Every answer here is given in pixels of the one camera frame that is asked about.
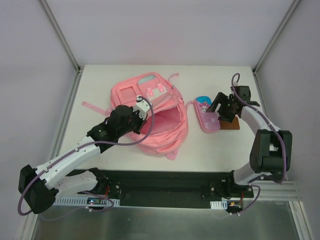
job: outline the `cartoon character print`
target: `cartoon character print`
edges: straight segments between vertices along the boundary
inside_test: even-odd
[[[204,103],[200,103],[200,107],[201,107],[201,111],[205,113],[207,109],[210,107],[210,105],[204,102]]]

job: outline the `reflective floor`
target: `reflective floor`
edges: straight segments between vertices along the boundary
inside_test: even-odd
[[[43,213],[59,217],[73,207]],[[80,209],[57,221],[38,217],[33,240],[298,240],[288,202],[256,202],[240,216],[224,210],[118,207]]]

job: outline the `pink pencil case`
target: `pink pencil case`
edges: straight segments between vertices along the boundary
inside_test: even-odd
[[[194,101],[196,116],[198,117],[201,129],[206,133],[214,133],[220,129],[218,114],[206,112],[212,104],[208,96],[198,96]]]

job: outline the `backpack strap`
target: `backpack strap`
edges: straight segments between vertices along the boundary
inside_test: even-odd
[[[176,159],[177,155],[178,155],[178,149],[176,149],[176,150],[174,150],[174,151],[172,151],[172,152],[169,152],[169,153],[166,154],[165,156],[166,156],[167,159],[173,161],[173,160]]]
[[[88,109],[91,109],[92,111],[98,113],[98,114],[101,114],[103,116],[106,116],[106,117],[109,117],[110,116],[110,113],[112,111],[112,108],[109,108],[107,110],[103,110],[102,108],[98,107],[98,106],[95,106],[95,105],[92,105],[91,103],[87,102],[87,101],[83,101],[81,103],[82,106],[88,108]]]
[[[188,101],[186,104],[185,104],[185,107],[186,109],[188,109],[188,107],[191,105],[191,104],[194,104],[195,101]]]
[[[174,78],[174,77],[179,77],[179,73],[176,72],[176,73],[174,73],[174,74],[171,74],[171,76],[168,78],[168,82],[170,83],[170,80],[171,80],[172,78]]]

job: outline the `white connector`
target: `white connector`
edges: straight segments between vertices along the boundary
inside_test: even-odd
[[[133,111],[135,112],[139,110],[139,117],[145,120],[148,116],[147,112],[150,111],[149,104],[145,100],[143,100],[140,96],[137,96],[136,100],[139,102],[137,102],[134,105]]]
[[[210,207],[211,207],[211,209],[216,209],[216,210],[226,210],[228,208],[228,203],[226,200],[211,201]]]

